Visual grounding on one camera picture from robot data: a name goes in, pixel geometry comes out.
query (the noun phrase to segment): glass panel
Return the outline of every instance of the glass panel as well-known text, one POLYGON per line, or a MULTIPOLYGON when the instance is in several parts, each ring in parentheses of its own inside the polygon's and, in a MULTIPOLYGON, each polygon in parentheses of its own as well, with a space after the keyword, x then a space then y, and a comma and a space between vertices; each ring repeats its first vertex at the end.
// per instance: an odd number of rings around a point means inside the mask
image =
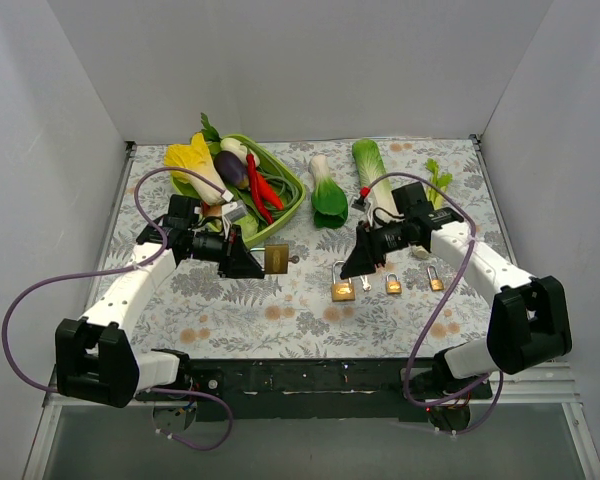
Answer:
MULTIPOLYGON (((484 408, 472 407, 474 418, 484 408)), ((156 435, 151 412, 65 407, 45 478, 584 478, 560 405, 501 405, 455 440, 390 419, 241 420, 208 453, 156 435)), ((211 442, 224 426, 196 423, 185 435, 211 442)))

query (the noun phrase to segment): black joint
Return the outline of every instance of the black joint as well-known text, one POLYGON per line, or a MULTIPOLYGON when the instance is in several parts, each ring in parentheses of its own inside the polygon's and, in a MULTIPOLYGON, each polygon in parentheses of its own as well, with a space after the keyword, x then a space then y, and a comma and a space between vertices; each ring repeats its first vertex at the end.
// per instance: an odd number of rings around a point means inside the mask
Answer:
POLYGON ((356 200, 353 201, 353 203, 351 204, 351 208, 354 208, 355 210, 364 212, 364 210, 365 210, 364 202, 365 202, 365 197, 363 197, 361 195, 356 200))
POLYGON ((123 330, 64 319, 56 329, 58 392, 124 407, 133 398, 140 370, 123 330), (98 355, 88 350, 98 346, 98 355))
POLYGON ((554 277, 532 279, 494 297, 487 348, 503 372, 518 373, 565 355, 571 347, 564 288, 554 277))

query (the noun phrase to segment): padlock shackle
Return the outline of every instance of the padlock shackle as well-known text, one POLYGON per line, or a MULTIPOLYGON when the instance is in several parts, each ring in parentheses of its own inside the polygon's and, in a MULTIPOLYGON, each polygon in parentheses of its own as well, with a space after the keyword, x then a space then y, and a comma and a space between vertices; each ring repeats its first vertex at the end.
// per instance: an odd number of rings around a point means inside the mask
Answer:
POLYGON ((434 267, 433 265, 429 265, 427 267, 427 275, 429 276, 429 280, 431 280, 432 282, 434 280, 439 280, 438 271, 436 270, 436 267, 434 267))
MULTIPOLYGON (((331 284, 335 285, 337 283, 336 280, 336 268, 338 267, 338 265, 344 265, 344 260, 336 260, 333 264, 333 266, 331 267, 331 284)), ((351 278, 347 279, 349 284, 353 283, 351 282, 351 278)))

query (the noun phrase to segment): wire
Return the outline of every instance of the wire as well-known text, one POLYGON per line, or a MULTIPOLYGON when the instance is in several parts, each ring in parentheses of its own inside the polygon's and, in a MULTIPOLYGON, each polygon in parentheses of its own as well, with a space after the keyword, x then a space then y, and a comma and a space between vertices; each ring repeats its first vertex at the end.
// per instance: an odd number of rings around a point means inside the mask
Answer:
MULTIPOLYGON (((151 391, 154 393, 162 393, 162 394, 166 394, 166 395, 179 395, 180 393, 183 392, 183 390, 171 390, 169 388, 152 388, 151 391)), ((222 406, 222 408, 224 408, 224 411, 227 412, 227 420, 229 421, 229 424, 227 425, 227 429, 225 430, 225 432, 222 435, 222 437, 220 438, 220 440, 218 440, 216 443, 214 443, 212 445, 198 445, 197 443, 193 443, 191 440, 188 440, 181 435, 170 432, 169 430, 163 430, 160 428, 157 430, 158 433, 163 434, 167 438, 173 438, 173 440, 180 442, 183 445, 186 445, 187 447, 189 447, 193 450, 198 450, 200 452, 208 452, 209 450, 214 450, 214 449, 218 448, 220 445, 222 445, 225 442, 225 440, 227 438, 229 438, 229 435, 231 435, 231 430, 233 429, 233 412, 231 411, 231 408, 229 407, 229 405, 227 405, 227 403, 224 400, 222 400, 218 397, 214 397, 213 395, 209 395, 207 393, 202 393, 202 392, 191 392, 189 390, 187 390, 187 393, 192 396, 204 398, 207 400, 213 400, 214 402, 220 404, 222 406)))
MULTIPOLYGON (((18 295, 15 300, 13 302, 11 302, 11 305, 9 305, 9 308, 7 309, 7 312, 4 315, 4 319, 2 320, 2 331, 1 331, 1 337, 2 337, 2 349, 4 350, 4 355, 7 359, 7 362, 9 363, 9 366, 11 367, 11 369, 14 371, 14 373, 23 381, 25 382, 27 385, 32 386, 33 388, 37 388, 38 390, 42 390, 44 392, 47 393, 58 393, 58 390, 54 387, 50 387, 48 385, 43 385, 41 383, 36 382, 35 380, 32 380, 30 377, 28 377, 18 366, 18 364, 16 363, 15 359, 13 358, 13 354, 11 353, 11 346, 9 345, 9 335, 8 335, 8 331, 9 331, 9 322, 11 321, 11 317, 13 316, 13 312, 15 311, 15 309, 17 308, 17 306, 20 304, 20 302, 22 300, 24 300, 24 298, 29 295, 31 292, 42 288, 46 285, 50 285, 52 283, 57 283, 57 282, 62 282, 65 280, 77 280, 77 279, 81 279, 81 278, 92 278, 92 277, 102 277, 105 275, 119 275, 122 273, 128 273, 133 271, 135 268, 137 267, 144 267, 146 265, 149 265, 151 262, 153 262, 154 260, 156 260, 160 255, 162 255, 164 253, 164 251, 167 249, 167 235, 164 232, 164 230, 158 225, 157 221, 152 220, 151 217, 149 217, 149 215, 144 211, 144 209, 142 208, 142 205, 140 204, 140 187, 142 186, 142 184, 144 182, 146 182, 149 178, 151 178, 152 176, 161 173, 161 172, 168 172, 168 171, 176 171, 176 172, 183 172, 183 173, 188 173, 189 175, 193 175, 197 178, 199 178, 200 180, 202 180, 204 183, 206 183, 207 185, 209 185, 211 188, 214 188, 215 190, 217 190, 220 194, 224 194, 225 190, 218 187, 217 185, 215 185, 214 183, 210 182, 209 180, 207 180, 206 178, 204 178, 203 176, 201 176, 200 174, 192 171, 192 170, 188 170, 186 168, 181 168, 181 167, 160 167, 160 168, 156 168, 155 170, 152 170, 150 172, 148 172, 147 174, 145 174, 136 184, 136 188, 134 190, 133 193, 133 200, 136 204, 136 208, 138 209, 138 212, 140 213, 140 215, 142 216, 142 218, 144 218, 146 220, 146 222, 152 226, 153 228, 156 229, 156 231, 160 234, 160 238, 162 239, 162 244, 160 245, 160 248, 158 249, 158 251, 156 253, 154 253, 153 255, 151 255, 150 257, 148 257, 145 260, 142 260, 141 262, 138 262, 137 265, 130 265, 128 267, 122 267, 122 268, 113 268, 111 270, 102 270, 102 271, 95 271, 95 272, 82 272, 82 273, 71 273, 71 274, 67 274, 67 275, 59 275, 57 277, 51 277, 51 278, 47 278, 46 280, 42 280, 40 282, 34 283, 33 285, 31 285, 30 287, 26 288, 25 290, 23 290, 20 295, 18 295)), ((195 450, 201 450, 201 451, 207 451, 207 450, 213 450, 214 448, 219 447, 228 437, 229 434, 231 433, 231 429, 233 427, 233 413, 231 412, 231 409, 229 408, 229 405, 227 405, 224 401, 222 401, 221 399, 214 397, 213 395, 208 395, 206 393, 202 393, 202 392, 191 392, 190 390, 169 390, 169 389, 163 389, 163 388, 153 388, 151 389, 151 391, 155 392, 155 393, 167 393, 167 394, 172 394, 172 395, 189 395, 189 396, 194 396, 194 397, 199 397, 199 398, 205 398, 207 400, 212 400, 216 403, 219 403, 227 412, 227 415, 229 417, 229 427, 227 428, 227 431, 225 432, 225 434, 222 436, 222 438, 214 443, 213 445, 210 446, 200 446, 200 445, 196 445, 194 443, 189 442, 186 439, 179 439, 176 438, 176 436, 174 435, 173 438, 175 438, 176 440, 178 440, 180 443, 183 443, 195 450)))
POLYGON ((222 221, 222 217, 204 217, 198 224, 194 227, 196 229, 204 227, 209 222, 214 222, 216 220, 222 221))
MULTIPOLYGON (((458 205, 445 192, 443 192, 437 186, 433 185, 428 180, 425 180, 424 178, 419 177, 417 175, 413 175, 411 173, 392 172, 392 173, 386 173, 384 175, 381 175, 369 184, 369 190, 371 190, 376 184, 378 184, 385 178, 389 178, 389 177, 406 177, 406 178, 410 178, 410 179, 416 180, 418 182, 424 183, 425 185, 431 187, 436 192, 438 192, 440 195, 442 195, 442 198, 444 198, 447 202, 449 202, 449 204, 454 209, 456 209, 458 211, 458 213, 460 213, 460 215, 462 215, 465 218, 465 220, 467 221, 467 223, 469 224, 470 240, 469 240, 469 244, 467 247, 467 253, 465 254, 464 258, 462 259, 460 268, 458 268, 458 273, 456 273, 456 276, 454 277, 453 281, 449 285, 449 288, 447 289, 446 292, 444 292, 444 295, 440 299, 440 302, 438 302, 438 305, 436 305, 436 308, 433 310, 433 313, 431 313, 429 320, 427 321, 427 323, 425 323, 422 331, 420 332, 420 335, 416 339, 416 342, 413 345, 413 349, 411 350, 411 355, 409 355, 409 359, 407 360, 407 366, 406 366, 405 373, 404 373, 403 392, 404 392, 404 395, 407 398, 407 400, 409 402, 411 402, 411 404, 413 404, 417 407, 423 407, 423 408, 435 407, 435 406, 441 405, 443 403, 446 403, 446 402, 449 402, 451 400, 461 397, 462 395, 470 392, 471 390, 473 390, 474 388, 476 388, 478 385, 480 385, 484 381, 488 380, 488 378, 489 378, 489 374, 481 375, 477 380, 471 382, 469 385, 458 390, 457 392, 455 392, 447 397, 433 400, 430 402, 421 402, 419 400, 416 400, 411 395, 411 390, 409 389, 409 380, 410 380, 410 376, 411 376, 411 371, 413 370, 413 366, 416 361, 418 350, 420 350, 420 347, 424 343, 424 340, 426 339, 427 334, 429 333, 429 330, 431 330, 431 327, 433 326, 436 319, 438 318, 438 315, 440 315, 440 312, 442 311, 445 304, 449 300, 449 297, 451 296, 451 294, 455 291, 456 287, 458 286, 458 283, 460 283, 460 280, 462 279, 464 272, 467 270, 467 267, 469 265, 469 260, 471 258, 471 255, 473 254, 473 250, 475 249, 475 243, 476 243, 475 235, 476 235, 476 231, 477 231, 476 222, 473 220, 473 218, 471 218, 471 216, 460 205, 458 205)), ((487 409, 486 413, 473 425, 465 428, 464 430, 460 430, 460 431, 456 432, 457 434, 469 433, 469 432, 475 430, 476 428, 478 428, 489 418, 489 416, 493 412, 493 409, 495 408, 496 404, 498 403, 498 399, 500 398, 500 394, 502 392, 503 384, 504 384, 504 375, 502 372, 500 372, 500 383, 498 385, 498 390, 497 390, 496 394, 494 395, 493 401, 491 402, 491 405, 487 409)))
POLYGON ((389 212, 388 210, 386 210, 382 207, 375 207, 373 209, 373 221, 376 222, 380 226, 384 227, 384 226, 388 225, 388 223, 385 222, 384 220, 382 220, 380 217, 378 217, 378 215, 376 214, 376 210, 381 210, 386 215, 388 215, 391 218, 395 218, 396 220, 404 220, 404 215, 394 215, 393 213, 389 212))

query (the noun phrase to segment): black base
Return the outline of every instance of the black base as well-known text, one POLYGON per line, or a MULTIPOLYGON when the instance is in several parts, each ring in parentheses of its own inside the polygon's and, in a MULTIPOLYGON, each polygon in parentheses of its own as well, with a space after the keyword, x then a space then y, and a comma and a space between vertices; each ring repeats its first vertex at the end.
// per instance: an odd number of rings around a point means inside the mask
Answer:
MULTIPOLYGON (((188 373, 198 391, 226 401, 236 419, 267 418, 398 418, 425 421, 422 408, 403 396, 401 359, 311 360, 191 360, 188 373), (216 388, 209 387, 217 383, 216 388)), ((416 360, 417 369, 430 371, 432 359, 416 360)), ((420 377, 427 378, 425 373, 420 377)), ((412 381, 417 399, 453 391, 430 381, 412 381)), ((475 388, 471 397, 491 398, 490 385, 475 388)), ((138 400, 167 400, 142 393, 138 400)), ((226 414, 215 402, 200 402, 197 421, 219 421, 226 414)))

